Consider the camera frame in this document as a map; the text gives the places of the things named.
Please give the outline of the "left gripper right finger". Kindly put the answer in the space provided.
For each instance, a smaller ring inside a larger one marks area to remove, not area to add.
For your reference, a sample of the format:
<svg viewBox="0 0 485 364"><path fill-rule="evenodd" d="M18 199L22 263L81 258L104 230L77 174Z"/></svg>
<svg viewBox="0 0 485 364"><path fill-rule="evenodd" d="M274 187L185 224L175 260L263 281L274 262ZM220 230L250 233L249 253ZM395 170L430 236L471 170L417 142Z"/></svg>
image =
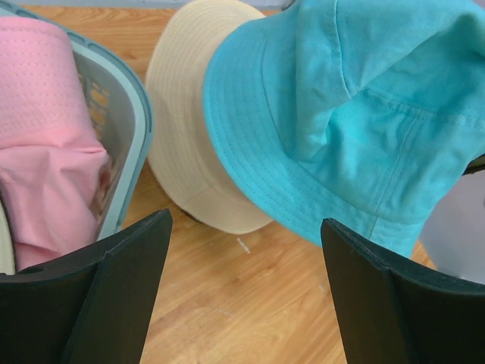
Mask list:
<svg viewBox="0 0 485 364"><path fill-rule="evenodd" d="M321 226L348 363L482 363L484 286L443 274L360 236Z"/></svg>

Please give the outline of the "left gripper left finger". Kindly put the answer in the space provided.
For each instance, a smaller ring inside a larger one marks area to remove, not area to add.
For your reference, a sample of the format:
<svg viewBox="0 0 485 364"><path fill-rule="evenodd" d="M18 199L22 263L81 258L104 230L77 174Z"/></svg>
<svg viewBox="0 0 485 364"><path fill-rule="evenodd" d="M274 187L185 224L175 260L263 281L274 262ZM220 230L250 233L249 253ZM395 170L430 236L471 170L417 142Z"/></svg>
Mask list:
<svg viewBox="0 0 485 364"><path fill-rule="evenodd" d="M138 363L171 238L168 210L1 276L3 363Z"/></svg>

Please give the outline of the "pink bucket hat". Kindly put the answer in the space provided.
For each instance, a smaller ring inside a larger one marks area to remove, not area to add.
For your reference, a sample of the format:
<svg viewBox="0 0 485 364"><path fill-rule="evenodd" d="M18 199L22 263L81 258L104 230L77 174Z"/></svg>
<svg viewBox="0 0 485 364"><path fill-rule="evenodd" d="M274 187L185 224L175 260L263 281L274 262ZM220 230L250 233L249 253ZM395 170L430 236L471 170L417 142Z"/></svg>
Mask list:
<svg viewBox="0 0 485 364"><path fill-rule="evenodd" d="M91 244L110 158L92 128L59 27L1 19L1 205L16 271Z"/></svg>

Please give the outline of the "beige bucket hat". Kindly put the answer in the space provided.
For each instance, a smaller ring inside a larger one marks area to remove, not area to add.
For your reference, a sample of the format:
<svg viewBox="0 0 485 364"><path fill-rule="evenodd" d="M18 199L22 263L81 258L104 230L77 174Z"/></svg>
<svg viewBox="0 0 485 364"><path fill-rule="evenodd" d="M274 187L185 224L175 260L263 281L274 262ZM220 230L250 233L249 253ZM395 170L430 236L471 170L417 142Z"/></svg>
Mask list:
<svg viewBox="0 0 485 364"><path fill-rule="evenodd" d="M272 220L239 191L219 162L202 112L202 82L222 41L262 16L241 1L189 2L167 22L145 76L153 114L152 173L184 213L229 234L248 234Z"/></svg>

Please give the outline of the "turquoise bucket hat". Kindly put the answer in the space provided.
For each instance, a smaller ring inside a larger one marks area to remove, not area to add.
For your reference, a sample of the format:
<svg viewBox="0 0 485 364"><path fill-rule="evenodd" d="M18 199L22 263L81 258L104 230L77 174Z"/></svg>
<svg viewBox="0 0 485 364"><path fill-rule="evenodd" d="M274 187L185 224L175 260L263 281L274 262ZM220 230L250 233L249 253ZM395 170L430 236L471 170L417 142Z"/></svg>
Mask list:
<svg viewBox="0 0 485 364"><path fill-rule="evenodd" d="M225 170L272 219L320 243L333 218L410 256L484 153L484 10L298 1L218 46L202 104Z"/></svg>

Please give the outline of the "grey plastic laundry basket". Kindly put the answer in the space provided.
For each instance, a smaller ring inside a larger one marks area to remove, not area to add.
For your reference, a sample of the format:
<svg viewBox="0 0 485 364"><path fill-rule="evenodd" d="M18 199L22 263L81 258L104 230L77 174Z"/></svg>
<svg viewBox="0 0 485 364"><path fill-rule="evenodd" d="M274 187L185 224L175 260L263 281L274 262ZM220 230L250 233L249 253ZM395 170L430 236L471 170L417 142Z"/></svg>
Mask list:
<svg viewBox="0 0 485 364"><path fill-rule="evenodd" d="M103 46L66 27L8 1L7 16L43 20L68 36L91 125L110 162L95 196L100 240L121 227L152 139L152 111L146 92L133 71Z"/></svg>

